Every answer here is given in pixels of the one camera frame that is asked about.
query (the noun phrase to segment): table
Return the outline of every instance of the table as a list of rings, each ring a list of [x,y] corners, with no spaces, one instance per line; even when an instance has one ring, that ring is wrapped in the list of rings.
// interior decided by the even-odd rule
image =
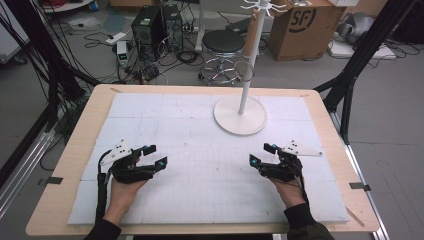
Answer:
[[[116,93],[226,95],[241,94],[241,91],[240,88],[225,87],[97,86],[53,172],[53,177],[63,178],[63,181],[60,185],[49,184],[46,187],[27,225],[26,232],[31,236],[54,236],[86,235],[91,230],[92,225],[67,225],[67,219],[72,210],[81,174]],[[352,190],[349,186],[349,183],[360,180],[350,165],[343,144],[319,94],[313,90],[252,88],[250,95],[304,99],[350,215],[348,223],[326,224],[326,226],[331,232],[377,231],[379,224],[365,192],[358,189]],[[122,226],[122,229],[123,234],[285,233],[288,231],[288,226],[283,224],[157,224],[127,225]]]

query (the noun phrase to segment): metal frame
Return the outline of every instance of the metal frame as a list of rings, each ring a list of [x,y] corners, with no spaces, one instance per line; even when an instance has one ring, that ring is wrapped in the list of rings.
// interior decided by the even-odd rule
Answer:
[[[336,112],[337,106],[344,98],[339,132],[346,144],[349,144],[349,118],[355,82],[386,37],[391,33],[396,24],[402,20],[405,14],[408,13],[416,1],[389,0],[368,33],[365,34],[362,42],[342,72],[332,80],[314,88],[318,92],[331,89],[323,100],[329,112]]]
[[[330,112],[330,118],[333,121],[334,127],[336,128],[337,131],[340,131],[340,127],[341,127],[341,121],[339,116],[337,115],[337,113],[332,113]],[[343,141],[343,136],[341,134],[339,134],[340,140]],[[361,182],[366,185],[366,181],[365,181],[365,177],[362,174],[361,168],[359,167],[358,161],[356,160],[355,154],[353,153],[352,147],[350,146],[350,144],[343,144],[344,149],[346,151],[347,156],[349,157],[350,163],[352,164],[353,169],[355,170],[356,174],[358,175],[359,179],[361,180]],[[389,235],[387,234],[386,228],[384,226],[383,220],[377,210],[377,206],[374,202],[374,199],[371,196],[371,192],[367,191],[366,192],[368,200],[371,203],[371,207],[374,210],[374,213],[377,217],[378,223],[380,224],[380,229],[377,230],[376,232],[373,232],[372,235],[374,236],[374,239],[376,240],[390,240]]]

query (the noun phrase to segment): computer tower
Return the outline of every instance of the computer tower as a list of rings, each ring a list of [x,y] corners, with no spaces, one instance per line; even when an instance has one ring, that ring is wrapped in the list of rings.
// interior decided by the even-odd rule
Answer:
[[[183,20],[177,5],[162,8],[168,38],[168,49],[172,52],[183,50]]]
[[[142,60],[159,59],[159,44],[166,38],[159,6],[144,6],[131,24],[138,54]]]

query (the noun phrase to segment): gray floor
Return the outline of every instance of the gray floor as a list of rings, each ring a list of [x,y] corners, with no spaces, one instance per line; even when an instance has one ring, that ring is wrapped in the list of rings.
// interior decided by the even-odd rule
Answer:
[[[107,21],[110,11],[90,13]],[[63,15],[64,19],[87,15],[83,10]],[[226,24],[210,20],[213,28]],[[125,22],[128,29],[131,21]],[[86,49],[84,35],[69,36],[75,56],[96,77],[113,72],[115,56],[109,47]],[[357,81],[350,121],[350,141],[372,196],[391,239],[422,239],[424,236],[424,53],[404,59],[381,61],[367,67]],[[268,50],[256,61],[252,87],[312,89],[337,76],[347,60],[325,54],[316,61],[277,62]],[[181,65],[166,73],[169,85],[205,85],[197,78],[198,67]],[[165,77],[158,84],[166,84]],[[30,64],[0,66],[0,166],[8,159],[46,105]],[[45,159],[54,167],[61,152],[60,142]],[[42,192],[40,179],[51,172],[37,166],[28,182],[0,220],[2,239],[80,239],[80,237],[29,237],[26,224]],[[335,234],[337,239],[371,239],[368,234]]]

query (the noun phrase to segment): chrome stool base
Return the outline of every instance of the chrome stool base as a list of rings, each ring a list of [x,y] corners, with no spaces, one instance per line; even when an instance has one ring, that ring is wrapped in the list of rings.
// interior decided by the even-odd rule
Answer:
[[[215,56],[206,61],[198,74],[199,79],[212,83],[227,84],[239,80],[234,62],[228,58],[239,56],[243,52],[244,39],[237,33],[227,30],[214,30],[206,33],[202,39],[202,49]]]
[[[231,86],[234,87],[234,81],[239,81],[235,74],[234,62],[222,57],[206,61],[198,76],[199,79],[207,79],[208,86],[212,83],[231,83]]]

